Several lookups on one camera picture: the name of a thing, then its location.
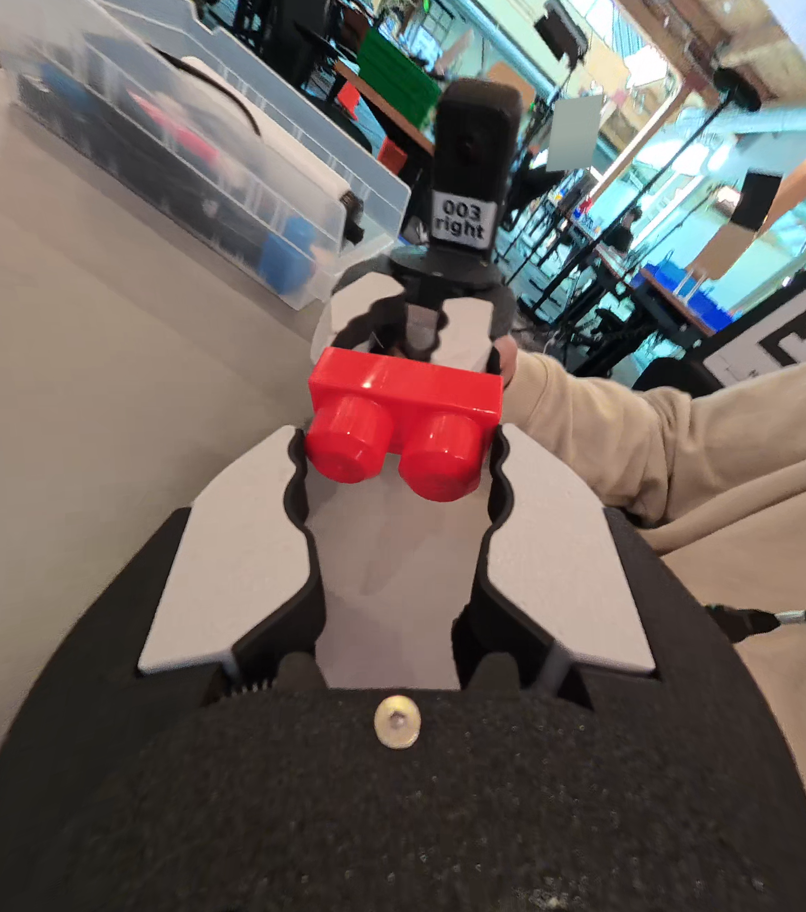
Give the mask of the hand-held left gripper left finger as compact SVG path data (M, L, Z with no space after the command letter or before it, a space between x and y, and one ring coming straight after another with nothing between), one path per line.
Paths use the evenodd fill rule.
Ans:
M326 596L307 526L305 434L274 431L192 503L137 661L144 675L216 664L239 687L315 655Z

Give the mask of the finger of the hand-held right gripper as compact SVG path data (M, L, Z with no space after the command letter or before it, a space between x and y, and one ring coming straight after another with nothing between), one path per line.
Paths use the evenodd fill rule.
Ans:
M500 374L500 356L492 336L494 315L494 303L485 299L445 299L441 304L445 323L438 330L438 366Z
M312 339L312 356L320 357L349 329L353 330L353 340L343 341L340 346L363 345L373 331L373 307L380 301L401 301L404 291L397 279L381 273L366 273L334 291L319 317Z

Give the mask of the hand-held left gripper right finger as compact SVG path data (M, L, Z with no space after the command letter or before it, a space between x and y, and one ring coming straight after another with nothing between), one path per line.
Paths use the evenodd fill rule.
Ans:
M656 660L601 501L513 424L489 451L489 528L453 624L459 683L510 655L522 688L563 688L594 669L650 678Z

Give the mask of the red two-stud block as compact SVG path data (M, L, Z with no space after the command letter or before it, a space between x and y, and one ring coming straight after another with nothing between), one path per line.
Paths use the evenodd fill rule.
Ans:
M378 476L388 454L410 490L433 503L474 492L500 424L500 376L327 348L308 380L306 455L344 485Z

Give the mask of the person's right forearm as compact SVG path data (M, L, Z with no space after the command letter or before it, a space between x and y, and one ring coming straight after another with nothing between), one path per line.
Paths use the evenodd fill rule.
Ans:
M806 362L693 398L582 379L520 350L503 419L572 468L606 506L683 543L806 493Z

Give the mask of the grey desk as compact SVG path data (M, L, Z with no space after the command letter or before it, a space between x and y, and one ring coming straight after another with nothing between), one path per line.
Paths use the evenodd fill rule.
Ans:
M0 70L0 741L169 513L309 414L295 311L10 98Z

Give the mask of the green bin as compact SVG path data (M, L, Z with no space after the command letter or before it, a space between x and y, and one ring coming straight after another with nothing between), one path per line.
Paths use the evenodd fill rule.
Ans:
M438 103L441 85L425 69L371 28L356 53L359 75L400 113L424 120Z

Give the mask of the white packet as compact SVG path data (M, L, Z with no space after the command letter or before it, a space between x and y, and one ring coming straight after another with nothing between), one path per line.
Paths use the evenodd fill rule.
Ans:
M337 204L346 220L359 223L362 201L346 179L199 58L175 57L173 65L230 123L233 136L242 135L247 151L241 156L259 166L295 208L330 210Z

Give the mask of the red marker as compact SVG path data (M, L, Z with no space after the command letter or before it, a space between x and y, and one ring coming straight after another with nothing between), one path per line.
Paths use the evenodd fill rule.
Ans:
M158 107L156 103L148 98L130 89L126 90L126 95L136 106L136 109L142 113L144 120L152 122L161 134L175 143L177 147L190 153L206 165L213 166L218 163L220 158L219 150L202 135L193 131L191 127L182 123L163 108Z

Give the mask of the clear plastic storage box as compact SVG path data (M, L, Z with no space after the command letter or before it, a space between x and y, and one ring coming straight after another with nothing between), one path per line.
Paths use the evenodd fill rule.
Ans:
M250 164L242 135L174 67L197 57L346 179L359 223L342 208L301 211ZM346 269L397 243L409 187L314 100L191 2L0 2L0 62L21 107L250 278L269 234L298 214L316 229L315 272L280 297L295 310L326 300ZM209 166L164 137L126 95L148 98L212 143Z

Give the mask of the black framed marker poster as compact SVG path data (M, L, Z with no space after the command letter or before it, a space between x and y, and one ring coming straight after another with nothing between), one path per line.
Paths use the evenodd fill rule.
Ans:
M695 353L723 387L806 362L806 270Z

